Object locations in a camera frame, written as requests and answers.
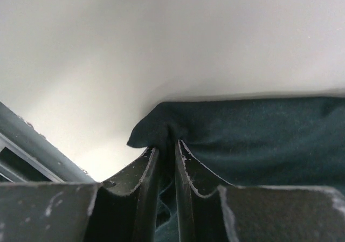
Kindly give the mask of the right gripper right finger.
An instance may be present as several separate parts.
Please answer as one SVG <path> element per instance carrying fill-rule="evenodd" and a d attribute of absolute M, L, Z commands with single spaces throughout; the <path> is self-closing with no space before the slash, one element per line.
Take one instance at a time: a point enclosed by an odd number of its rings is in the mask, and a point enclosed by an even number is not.
<path fill-rule="evenodd" d="M 240 241 L 227 193 L 237 186 L 219 177 L 179 140 L 175 188 L 180 241 Z"/>

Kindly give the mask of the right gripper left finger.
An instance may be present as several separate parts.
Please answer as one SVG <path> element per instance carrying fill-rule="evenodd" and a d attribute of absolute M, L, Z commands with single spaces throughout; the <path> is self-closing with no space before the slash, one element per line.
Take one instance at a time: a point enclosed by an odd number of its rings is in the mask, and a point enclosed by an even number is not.
<path fill-rule="evenodd" d="M 103 181 L 84 240 L 154 241 L 159 182 L 159 152 L 147 148 L 130 165 Z"/>

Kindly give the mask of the black t shirt blue logo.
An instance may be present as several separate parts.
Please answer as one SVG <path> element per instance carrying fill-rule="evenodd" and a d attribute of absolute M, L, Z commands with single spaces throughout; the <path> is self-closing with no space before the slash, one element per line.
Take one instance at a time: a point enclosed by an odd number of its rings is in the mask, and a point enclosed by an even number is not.
<path fill-rule="evenodd" d="M 234 185 L 326 185 L 344 192 L 344 98 L 163 102 L 132 130 L 132 148 L 165 160 L 156 241 L 178 241 L 174 147 Z"/>

